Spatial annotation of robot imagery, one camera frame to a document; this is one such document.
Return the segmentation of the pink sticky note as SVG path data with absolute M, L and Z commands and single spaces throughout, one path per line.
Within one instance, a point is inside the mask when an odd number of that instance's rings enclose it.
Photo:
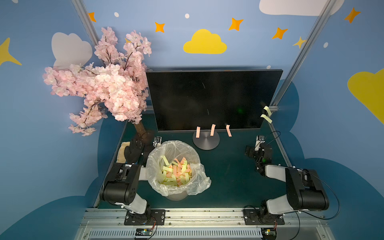
M 211 136 L 211 137 L 213 137 L 214 134 L 215 134 L 215 127 L 216 127 L 216 125 L 215 125 L 215 124 L 212 124 L 212 126 L 211 126 L 211 131 L 210 131 L 210 136 Z
M 200 137 L 200 131 L 201 131 L 201 127 L 197 127 L 197 129 L 196 129 L 196 138 Z
M 230 125 L 226 125 L 226 130 L 227 130 L 228 136 L 232 137 L 232 133 L 231 133 L 231 130 L 230 130 Z

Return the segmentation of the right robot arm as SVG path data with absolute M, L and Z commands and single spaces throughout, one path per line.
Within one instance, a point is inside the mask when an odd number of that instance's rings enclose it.
M 263 177 L 286 184 L 286 194 L 262 202 L 260 216 L 281 216 L 302 210 L 324 211 L 330 201 L 315 170 L 301 170 L 272 164 L 273 150 L 267 144 L 247 146 L 245 155 L 255 160 L 256 171 Z

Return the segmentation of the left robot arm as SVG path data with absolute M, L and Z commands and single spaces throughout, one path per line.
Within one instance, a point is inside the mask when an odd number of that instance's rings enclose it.
M 145 215 L 149 205 L 137 193 L 139 181 L 146 181 L 147 161 L 155 149 L 155 133 L 137 133 L 130 142 L 123 142 L 100 192 L 100 199 L 120 206 L 131 214 Z

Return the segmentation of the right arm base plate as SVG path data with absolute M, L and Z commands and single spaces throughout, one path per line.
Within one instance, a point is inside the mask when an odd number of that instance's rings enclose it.
M 272 215 L 268 211 L 260 211 L 251 208 L 243 209 L 243 217 L 245 224 L 248 226 L 285 225 L 282 215 Z

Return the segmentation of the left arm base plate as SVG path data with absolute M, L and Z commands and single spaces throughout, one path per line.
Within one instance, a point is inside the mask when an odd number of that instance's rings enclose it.
M 166 210 L 151 209 L 146 210 L 144 214 L 134 214 L 127 211 L 124 225 L 125 226 L 163 226 L 165 224 Z

